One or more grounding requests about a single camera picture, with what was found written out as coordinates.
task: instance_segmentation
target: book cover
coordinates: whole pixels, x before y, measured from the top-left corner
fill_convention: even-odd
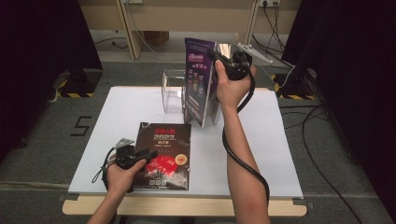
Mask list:
[[[141,189],[189,189],[191,125],[141,122],[135,151],[157,150],[158,157],[134,177]]]
[[[217,86],[212,80],[213,62],[207,50],[216,42],[185,38],[186,44],[186,96],[185,109],[201,127],[205,126],[209,96]]]

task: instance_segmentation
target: electrical outlet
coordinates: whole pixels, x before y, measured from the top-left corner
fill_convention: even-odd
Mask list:
[[[259,7],[264,7],[264,1],[267,2],[267,7],[275,7],[276,4],[279,7],[280,0],[260,0]]]

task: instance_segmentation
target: game controller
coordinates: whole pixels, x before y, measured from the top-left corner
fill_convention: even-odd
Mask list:
[[[158,157],[157,150],[149,152],[148,148],[134,152],[134,146],[131,145],[133,142],[132,140],[122,138],[115,146],[116,159],[114,162],[124,170],[133,167],[138,161],[146,160],[146,164],[149,164],[152,159]],[[133,185],[127,192],[130,193],[132,191],[134,191]]]
[[[235,50],[231,59],[228,59],[218,50],[214,49],[208,49],[208,54],[213,61],[220,60],[224,64],[227,76],[230,80],[240,80],[250,72],[252,58],[241,50]]]
[[[267,59],[264,55],[260,54],[257,50],[255,50],[251,45],[242,45],[241,43],[236,45],[237,48],[244,51],[246,54],[257,57],[261,60],[268,62],[269,64],[273,63],[272,60]]]

